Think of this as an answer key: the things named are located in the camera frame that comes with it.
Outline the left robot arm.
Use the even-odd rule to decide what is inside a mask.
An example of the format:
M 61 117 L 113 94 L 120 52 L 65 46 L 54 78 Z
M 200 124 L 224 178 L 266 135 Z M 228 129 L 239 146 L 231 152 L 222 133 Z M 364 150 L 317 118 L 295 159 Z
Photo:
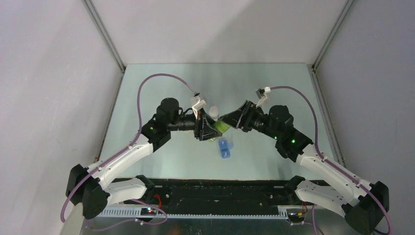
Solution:
M 186 114 L 178 100 L 165 98 L 153 117 L 141 127 L 141 132 L 113 160 L 96 162 L 83 167 L 78 164 L 69 173 L 66 196 L 75 206 L 81 204 L 85 219 L 98 216 L 112 204 L 138 199 L 143 204 L 154 200 L 153 183 L 140 175 L 124 182 L 115 178 L 132 164 L 160 149 L 171 139 L 173 131 L 192 131 L 195 139 L 208 141 L 222 136 L 215 120 L 203 108 Z

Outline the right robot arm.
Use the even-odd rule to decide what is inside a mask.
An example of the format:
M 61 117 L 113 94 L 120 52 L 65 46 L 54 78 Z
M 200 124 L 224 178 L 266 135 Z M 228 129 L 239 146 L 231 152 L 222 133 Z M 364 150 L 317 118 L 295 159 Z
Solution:
M 389 210 L 389 188 L 381 181 L 371 183 L 321 152 L 316 143 L 294 127 L 288 107 L 274 105 L 263 113 L 251 101 L 221 116 L 220 121 L 244 132 L 256 130 L 276 140 L 275 148 L 290 159 L 322 177 L 328 186 L 318 186 L 300 176 L 293 177 L 285 190 L 292 205 L 310 202 L 332 211 L 362 235 L 375 231 Z

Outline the blue pill organizer box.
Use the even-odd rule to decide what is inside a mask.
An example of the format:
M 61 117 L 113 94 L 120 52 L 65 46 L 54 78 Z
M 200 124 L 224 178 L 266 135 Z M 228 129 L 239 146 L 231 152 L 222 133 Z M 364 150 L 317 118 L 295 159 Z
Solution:
M 221 158 L 222 159 L 230 158 L 231 149 L 233 148 L 233 142 L 224 137 L 218 138 L 217 142 L 218 142 L 218 147 L 219 147 Z

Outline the green pill bottle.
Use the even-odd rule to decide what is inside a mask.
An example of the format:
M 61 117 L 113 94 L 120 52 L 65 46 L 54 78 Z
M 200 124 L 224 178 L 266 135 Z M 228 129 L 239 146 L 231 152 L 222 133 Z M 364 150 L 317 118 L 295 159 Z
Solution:
M 213 127 L 218 130 L 221 134 L 224 134 L 226 131 L 228 131 L 230 129 L 230 126 L 226 123 L 224 123 L 221 120 L 217 120 L 214 124 Z

